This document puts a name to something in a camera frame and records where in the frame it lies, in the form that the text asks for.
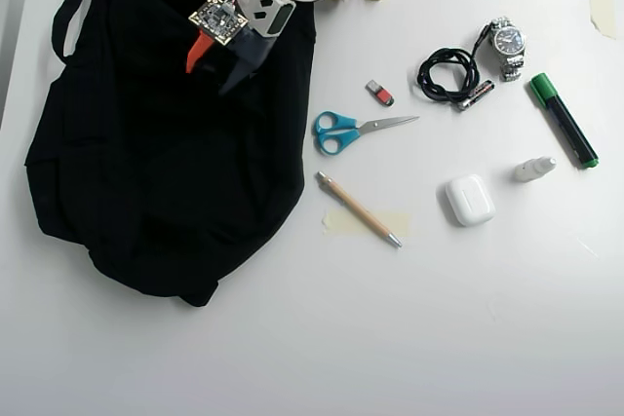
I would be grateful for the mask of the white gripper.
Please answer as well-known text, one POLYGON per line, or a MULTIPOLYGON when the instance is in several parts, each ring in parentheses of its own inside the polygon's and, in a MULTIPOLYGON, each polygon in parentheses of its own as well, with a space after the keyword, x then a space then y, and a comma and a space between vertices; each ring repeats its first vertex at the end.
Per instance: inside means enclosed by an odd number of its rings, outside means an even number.
MULTIPOLYGON (((294 9, 293 0, 236 0, 243 16, 249 21, 226 46, 229 63, 227 74, 219 86, 221 95, 229 93, 249 78, 265 62, 276 39, 285 28, 294 9)), ((196 63, 214 44, 203 31, 187 53, 185 72, 190 74, 196 63)))

